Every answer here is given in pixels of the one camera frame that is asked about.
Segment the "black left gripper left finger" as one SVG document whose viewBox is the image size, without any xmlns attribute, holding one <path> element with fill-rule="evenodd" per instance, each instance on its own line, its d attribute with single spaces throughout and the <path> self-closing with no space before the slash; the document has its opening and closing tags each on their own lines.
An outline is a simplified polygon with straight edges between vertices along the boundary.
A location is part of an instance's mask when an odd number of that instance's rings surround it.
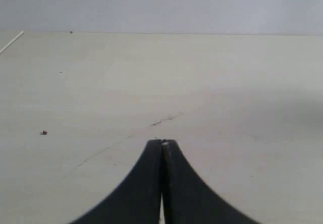
<svg viewBox="0 0 323 224">
<path fill-rule="evenodd" d="M 124 180 L 74 224 L 159 223 L 162 141 L 149 140 Z"/>
</svg>

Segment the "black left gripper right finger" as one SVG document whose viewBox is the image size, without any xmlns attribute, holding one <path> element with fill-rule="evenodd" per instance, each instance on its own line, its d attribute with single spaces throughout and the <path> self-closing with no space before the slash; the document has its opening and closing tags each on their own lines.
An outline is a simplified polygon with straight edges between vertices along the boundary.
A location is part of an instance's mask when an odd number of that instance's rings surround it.
<svg viewBox="0 0 323 224">
<path fill-rule="evenodd" d="M 175 140 L 162 141 L 162 149 L 165 223 L 257 223 L 200 178 Z"/>
</svg>

